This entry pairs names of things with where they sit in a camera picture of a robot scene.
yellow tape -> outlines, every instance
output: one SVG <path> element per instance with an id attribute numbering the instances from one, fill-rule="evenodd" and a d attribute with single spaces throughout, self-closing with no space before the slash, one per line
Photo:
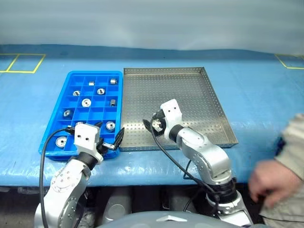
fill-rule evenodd
<path id="1" fill-rule="evenodd" d="M 21 73 L 21 74 L 34 74 L 39 66 L 41 65 L 42 61 L 46 57 L 46 54 L 27 54 L 27 53 L 0 53 L 0 56 L 14 56 L 16 57 L 12 60 L 9 67 L 6 70 L 0 70 L 0 73 Z M 19 56 L 42 56 L 39 60 L 38 64 L 35 66 L 34 70 L 10 70 L 14 63 L 17 61 Z"/>
<path id="2" fill-rule="evenodd" d="M 287 69 L 295 69 L 295 70 L 304 70 L 304 67 L 294 67 L 294 66 L 287 66 L 283 60 L 280 59 L 279 56 L 293 56 L 293 57 L 300 57 L 304 60 L 304 56 L 294 56 L 294 55 L 284 55 L 284 54 L 275 54 L 275 57 L 277 57 L 277 59 L 282 63 L 282 65 L 284 67 L 286 67 Z"/>

stainless steel tray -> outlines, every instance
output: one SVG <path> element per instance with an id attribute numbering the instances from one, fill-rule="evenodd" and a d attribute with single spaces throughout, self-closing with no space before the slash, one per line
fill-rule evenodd
<path id="1" fill-rule="evenodd" d="M 238 143 L 205 68 L 125 68 L 123 76 L 122 151 L 158 149 L 142 119 L 151 120 L 160 105 L 176 99 L 183 125 L 206 135 L 221 147 Z M 159 137 L 166 149 L 176 144 Z"/>

black cable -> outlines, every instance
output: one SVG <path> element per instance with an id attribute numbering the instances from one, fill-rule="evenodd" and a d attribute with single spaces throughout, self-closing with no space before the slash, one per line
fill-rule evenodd
<path id="1" fill-rule="evenodd" d="M 102 125 L 102 124 L 103 124 L 103 122 L 100 121 L 100 122 L 95 123 L 95 126 L 101 128 L 101 125 Z"/>
<path id="2" fill-rule="evenodd" d="M 196 191 L 196 193 L 188 200 L 188 202 L 186 203 L 186 205 L 184 206 L 184 209 L 182 210 L 183 212 L 185 212 L 188 208 L 188 206 L 191 204 L 191 202 L 202 192 L 204 191 L 203 188 L 200 188 Z"/>
<path id="3" fill-rule="evenodd" d="M 189 160 L 189 162 L 188 162 L 188 164 L 187 164 L 187 166 L 186 166 L 186 171 L 188 171 L 188 168 L 189 168 L 190 164 L 191 164 L 191 160 Z M 186 177 L 186 174 L 185 174 L 185 173 L 184 173 L 184 175 L 183 175 L 182 178 L 183 178 L 184 180 L 190 180 L 189 177 Z"/>
<path id="4" fill-rule="evenodd" d="M 42 217 L 42 223 L 45 228 L 48 228 L 48 222 L 46 217 L 46 211 L 44 208 L 44 191 L 43 191 L 43 170 L 44 170 L 44 160 L 46 157 L 46 149 L 48 142 L 51 140 L 51 138 L 58 132 L 66 131 L 66 132 L 73 132 L 75 129 L 73 127 L 67 127 L 67 128 L 61 128 L 59 130 L 54 131 L 46 140 L 44 143 L 42 153 L 41 153 L 41 160 L 40 160 L 40 172 L 39 172 L 39 198 L 40 198 L 40 204 L 41 204 L 41 217 Z"/>
<path id="5" fill-rule="evenodd" d="M 219 205 L 219 196 L 218 194 L 209 186 L 207 185 L 205 182 L 201 181 L 200 179 L 195 178 L 194 176 L 192 176 L 187 170 L 185 170 L 163 147 L 162 145 L 158 142 L 156 136 L 155 136 L 155 132 L 153 129 L 153 121 L 156 119 L 156 116 L 154 115 L 150 121 L 150 129 L 151 129 L 151 134 L 153 136 L 153 139 L 155 141 L 155 143 L 158 145 L 158 147 L 160 148 L 160 150 L 180 169 L 184 172 L 185 175 L 187 175 L 191 180 L 195 181 L 198 185 L 200 185 L 202 188 L 205 189 L 205 191 L 211 195 L 213 195 L 213 198 L 215 200 L 215 208 L 214 210 L 216 210 L 218 208 Z"/>

white wall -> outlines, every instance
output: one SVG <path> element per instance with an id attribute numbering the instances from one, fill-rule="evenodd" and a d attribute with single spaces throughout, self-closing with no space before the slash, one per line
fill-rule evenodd
<path id="1" fill-rule="evenodd" d="M 0 44 L 304 54 L 304 0 L 0 0 Z"/>

human hand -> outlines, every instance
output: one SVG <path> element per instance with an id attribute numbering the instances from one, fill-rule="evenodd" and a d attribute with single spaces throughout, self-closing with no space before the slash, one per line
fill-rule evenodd
<path id="1" fill-rule="evenodd" d="M 259 162 L 248 183 L 252 200 L 258 202 L 258 197 L 264 196 L 264 205 L 268 208 L 291 196 L 301 184 L 295 173 L 276 160 Z"/>

